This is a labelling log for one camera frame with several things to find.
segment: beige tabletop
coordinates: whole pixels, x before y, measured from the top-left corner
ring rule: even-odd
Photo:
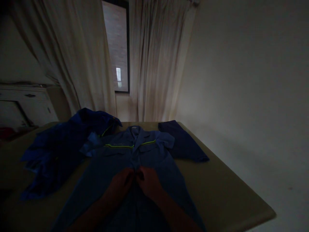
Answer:
[[[34,174],[23,169],[19,162],[31,145],[36,133],[56,122],[38,128],[0,148],[0,189],[11,190],[5,199],[1,194],[1,227],[7,231],[49,231],[74,187],[89,165],[87,158],[65,184],[54,194],[43,199],[19,201],[22,191],[32,182]],[[158,122],[123,122],[128,126],[139,125],[146,131],[158,130]],[[210,158],[206,163],[176,159],[185,178],[188,191],[205,222],[208,232],[246,231],[276,216],[274,210],[229,169],[211,150],[179,123]]]

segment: shirt sleeve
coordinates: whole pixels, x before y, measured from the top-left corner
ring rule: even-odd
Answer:
[[[175,142],[174,137],[171,136],[169,133],[159,132],[159,131],[156,136],[156,140],[157,142],[163,142],[164,146],[169,149],[173,148],[174,142]]]
[[[87,157],[92,157],[93,151],[97,148],[103,147],[111,140],[111,138],[111,135],[100,138],[96,132],[92,132],[88,136],[88,141],[85,142],[84,145],[81,147],[80,152]]]

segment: red object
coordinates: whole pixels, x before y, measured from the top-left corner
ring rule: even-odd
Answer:
[[[15,134],[15,131],[10,127],[0,128],[0,139],[7,139],[13,134]]]

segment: blue jacket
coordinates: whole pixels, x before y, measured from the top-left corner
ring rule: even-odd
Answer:
[[[59,123],[37,134],[21,161],[29,161],[28,169],[36,172],[32,184],[21,199],[42,198],[58,190],[83,161],[79,152],[91,132],[112,134],[121,125],[119,119],[103,111],[79,110],[68,122]]]
[[[139,126],[128,127],[126,131],[103,138],[98,138],[96,133],[90,134],[81,151],[92,156],[92,161],[52,231],[62,231],[72,224],[102,196],[115,174],[126,167],[137,170],[141,165],[155,168],[165,191],[205,231],[184,178],[167,150],[173,145],[174,138],[170,134],[144,131]],[[120,208],[109,215],[97,230],[170,231],[159,208],[143,194],[136,182],[133,182]]]

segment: reflective stripe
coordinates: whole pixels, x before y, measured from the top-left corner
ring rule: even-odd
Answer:
[[[149,141],[149,142],[146,142],[146,143],[142,143],[141,146],[143,145],[148,145],[148,144],[153,144],[155,143],[155,140],[153,141]],[[128,149],[132,149],[134,148],[134,145],[133,146],[113,146],[111,144],[105,144],[104,147],[108,147],[108,148],[128,148]]]
[[[103,137],[103,135],[105,134],[105,132],[111,127],[112,125],[110,125],[101,135],[98,135],[99,137]]]

